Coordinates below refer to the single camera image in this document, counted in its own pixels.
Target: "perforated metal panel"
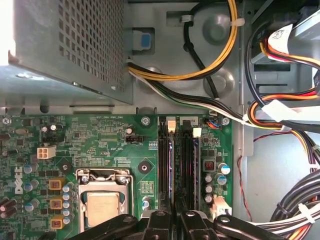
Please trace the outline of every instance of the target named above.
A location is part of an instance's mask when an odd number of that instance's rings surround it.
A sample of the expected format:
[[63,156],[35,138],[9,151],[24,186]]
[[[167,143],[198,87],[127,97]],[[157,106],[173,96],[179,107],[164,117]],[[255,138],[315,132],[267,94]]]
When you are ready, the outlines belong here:
[[124,91],[122,0],[59,0],[59,52]]

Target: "sticker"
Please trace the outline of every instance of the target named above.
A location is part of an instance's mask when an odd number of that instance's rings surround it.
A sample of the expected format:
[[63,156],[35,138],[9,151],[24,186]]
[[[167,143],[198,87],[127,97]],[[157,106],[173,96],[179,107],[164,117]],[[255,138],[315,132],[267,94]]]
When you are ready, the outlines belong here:
[[284,26],[272,33],[268,39],[268,44],[280,53],[289,54],[288,40],[292,31],[293,24]]

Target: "chip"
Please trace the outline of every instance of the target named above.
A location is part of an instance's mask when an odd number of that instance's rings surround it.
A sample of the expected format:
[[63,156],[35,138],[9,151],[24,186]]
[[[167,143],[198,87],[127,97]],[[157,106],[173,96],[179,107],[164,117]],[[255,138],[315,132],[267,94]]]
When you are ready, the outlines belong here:
[[24,140],[23,139],[17,139],[16,140],[16,145],[17,146],[23,146],[24,145]]

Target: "cpu socket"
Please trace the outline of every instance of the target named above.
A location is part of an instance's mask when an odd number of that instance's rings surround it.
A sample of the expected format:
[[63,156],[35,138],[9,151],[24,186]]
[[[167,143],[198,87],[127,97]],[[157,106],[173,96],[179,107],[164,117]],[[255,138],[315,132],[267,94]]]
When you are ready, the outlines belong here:
[[118,215],[133,214],[133,176],[128,169],[83,168],[78,169],[75,175],[80,233]]

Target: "yellow wire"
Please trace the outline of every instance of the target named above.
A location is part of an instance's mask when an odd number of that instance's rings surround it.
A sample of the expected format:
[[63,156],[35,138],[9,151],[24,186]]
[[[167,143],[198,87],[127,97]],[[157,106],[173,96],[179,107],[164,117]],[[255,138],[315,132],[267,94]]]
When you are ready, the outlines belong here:
[[[236,2],[235,0],[227,0],[227,1],[230,7],[231,22],[234,23],[238,18]],[[133,73],[140,75],[143,78],[154,80],[154,81],[177,81],[177,80],[185,80],[188,78],[196,77],[200,74],[204,74],[218,67],[227,58],[227,56],[229,55],[229,53],[231,52],[232,48],[235,45],[237,32],[238,32],[238,27],[235,25],[232,25],[230,37],[223,51],[221,52],[220,56],[210,66],[206,67],[201,71],[197,71],[189,74],[183,74],[183,75],[159,75],[155,73],[140,71],[133,67],[129,67],[129,71],[132,71]]]

